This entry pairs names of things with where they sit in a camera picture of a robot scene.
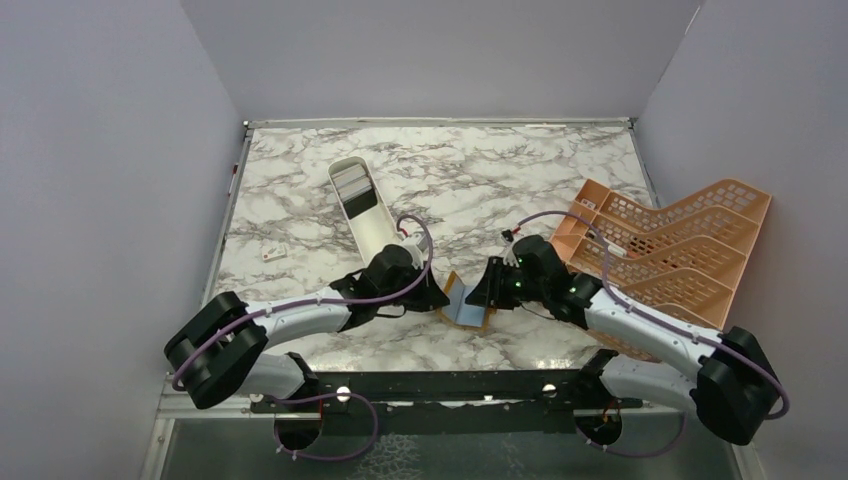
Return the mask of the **yellow leather card holder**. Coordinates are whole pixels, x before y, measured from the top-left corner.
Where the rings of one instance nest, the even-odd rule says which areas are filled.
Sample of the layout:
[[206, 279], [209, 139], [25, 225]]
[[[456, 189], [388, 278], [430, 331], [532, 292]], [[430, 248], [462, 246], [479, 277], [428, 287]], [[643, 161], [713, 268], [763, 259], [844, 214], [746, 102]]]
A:
[[466, 303], [474, 285], [464, 282], [456, 271], [452, 271], [443, 287], [449, 304], [435, 310], [436, 315], [445, 323], [462, 330], [484, 332], [490, 324], [493, 309], [484, 309]]

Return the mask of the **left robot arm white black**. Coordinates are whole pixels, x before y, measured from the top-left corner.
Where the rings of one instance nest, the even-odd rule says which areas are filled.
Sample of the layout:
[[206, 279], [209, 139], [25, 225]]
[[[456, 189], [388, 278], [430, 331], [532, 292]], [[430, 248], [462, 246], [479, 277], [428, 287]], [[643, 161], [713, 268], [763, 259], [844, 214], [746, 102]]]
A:
[[249, 304], [232, 291], [218, 294], [165, 344], [164, 356], [177, 389], [198, 409], [236, 393], [262, 393], [298, 411], [314, 397], [308, 367], [294, 354], [264, 361], [267, 349], [357, 328], [386, 306], [431, 312], [449, 303], [428, 263], [417, 264], [407, 248], [389, 245], [366, 267], [280, 304]]

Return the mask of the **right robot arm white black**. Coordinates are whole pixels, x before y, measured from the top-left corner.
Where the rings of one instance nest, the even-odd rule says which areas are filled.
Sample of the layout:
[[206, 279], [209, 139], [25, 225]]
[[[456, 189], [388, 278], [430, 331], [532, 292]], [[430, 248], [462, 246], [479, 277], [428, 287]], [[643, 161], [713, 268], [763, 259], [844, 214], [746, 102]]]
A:
[[622, 340], [653, 362], [617, 355], [577, 380], [579, 398], [647, 400], [693, 414], [720, 439], [749, 444], [767, 420], [787, 414], [788, 395], [756, 336], [678, 320], [625, 295], [603, 278], [571, 273], [550, 242], [532, 235], [492, 256], [468, 305], [513, 310], [541, 304], [558, 321]]

